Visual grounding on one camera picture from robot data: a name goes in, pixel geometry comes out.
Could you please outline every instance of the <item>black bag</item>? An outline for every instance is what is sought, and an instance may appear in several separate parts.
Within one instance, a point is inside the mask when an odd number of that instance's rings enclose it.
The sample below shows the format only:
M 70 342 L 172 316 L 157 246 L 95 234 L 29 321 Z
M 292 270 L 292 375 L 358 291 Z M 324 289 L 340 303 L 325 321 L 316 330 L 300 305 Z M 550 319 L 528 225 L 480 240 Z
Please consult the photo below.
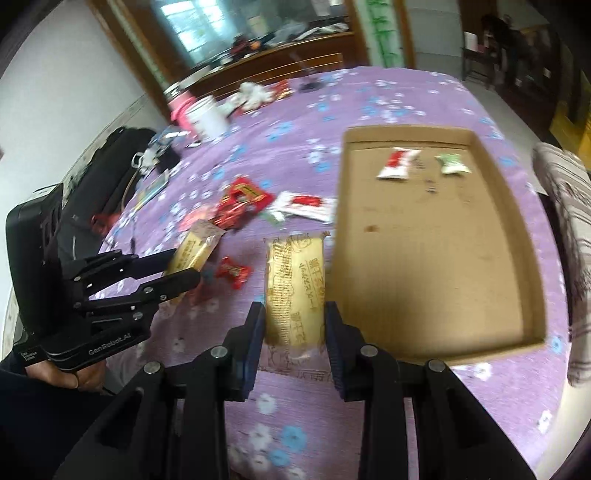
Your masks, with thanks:
M 103 238 L 92 231 L 92 217 L 98 213 L 119 212 L 135 192 L 139 180 L 131 159 L 144 152 L 156 132 L 149 128 L 122 127 L 111 133 L 105 144 L 92 156 L 86 171 L 70 193 L 61 215 L 57 233 L 59 257 L 62 262 L 96 255 Z

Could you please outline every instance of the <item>black device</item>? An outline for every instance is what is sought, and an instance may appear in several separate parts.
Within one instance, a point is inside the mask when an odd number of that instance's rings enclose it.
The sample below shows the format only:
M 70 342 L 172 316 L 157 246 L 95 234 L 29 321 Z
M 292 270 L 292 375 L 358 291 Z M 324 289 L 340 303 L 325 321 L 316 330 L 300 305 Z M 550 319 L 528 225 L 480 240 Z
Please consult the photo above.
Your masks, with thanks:
M 501 428 L 441 360 L 412 365 L 365 343 L 343 324 L 337 305 L 324 308 L 335 387 L 345 401 L 364 401 L 359 480 L 408 478 L 404 398 L 413 401 L 421 480 L 535 480 Z M 255 382 L 265 309 L 222 345 L 193 362 L 150 362 L 93 423 L 57 471 L 56 480 L 227 480 L 225 401 L 245 401 Z M 177 400 L 184 399 L 175 433 Z
M 143 283 L 130 295 L 90 300 L 124 278 L 162 272 L 175 250 L 144 258 L 115 250 L 62 264 L 56 241 L 62 196 L 59 184 L 15 207 L 6 238 L 23 326 L 13 351 L 25 366 L 50 359 L 69 372 L 149 338 L 158 304 L 197 286 L 200 274 L 187 269 Z

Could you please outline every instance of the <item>striped cloth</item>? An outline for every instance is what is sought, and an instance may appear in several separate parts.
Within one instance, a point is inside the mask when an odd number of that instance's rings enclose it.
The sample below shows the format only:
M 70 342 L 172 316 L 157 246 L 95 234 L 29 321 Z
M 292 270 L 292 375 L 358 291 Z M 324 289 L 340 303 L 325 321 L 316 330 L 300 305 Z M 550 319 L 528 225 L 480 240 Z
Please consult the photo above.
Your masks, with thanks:
M 534 147 L 535 175 L 552 199 L 566 251 L 572 302 L 568 379 L 591 381 L 591 181 L 571 152 L 546 143 Z

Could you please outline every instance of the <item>metal screw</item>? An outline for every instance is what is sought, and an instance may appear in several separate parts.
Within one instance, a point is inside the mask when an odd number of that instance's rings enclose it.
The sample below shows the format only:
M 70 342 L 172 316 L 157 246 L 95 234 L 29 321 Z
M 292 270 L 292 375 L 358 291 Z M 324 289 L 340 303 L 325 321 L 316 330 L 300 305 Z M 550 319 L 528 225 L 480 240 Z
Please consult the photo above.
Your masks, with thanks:
M 441 360 L 429 360 L 429 370 L 433 370 L 434 372 L 441 373 L 445 370 L 445 364 Z
M 213 347 L 211 351 L 214 358 L 224 358 L 228 354 L 228 349 L 222 345 Z
M 144 372 L 148 375 L 155 374 L 158 370 L 160 370 L 159 362 L 148 362 L 144 365 Z
M 363 347 L 361 347 L 360 351 L 361 351 L 361 355 L 368 356 L 368 357 L 373 357 L 378 354 L 378 349 L 376 347 L 374 347 L 373 345 L 363 345 Z

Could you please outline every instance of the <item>cardboard box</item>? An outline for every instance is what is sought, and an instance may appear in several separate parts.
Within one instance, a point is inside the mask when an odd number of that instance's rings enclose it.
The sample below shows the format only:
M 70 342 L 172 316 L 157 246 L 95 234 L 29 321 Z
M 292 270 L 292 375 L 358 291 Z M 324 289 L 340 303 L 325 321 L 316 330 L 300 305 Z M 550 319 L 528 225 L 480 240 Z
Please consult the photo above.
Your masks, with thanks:
M 376 178 L 392 147 L 422 150 L 408 180 Z M 440 153 L 460 153 L 472 173 L 442 175 Z M 432 186 L 435 193 L 427 191 Z M 339 189 L 326 298 L 368 342 L 400 360 L 452 365 L 544 345 L 535 251 L 476 134 L 414 125 L 350 129 Z

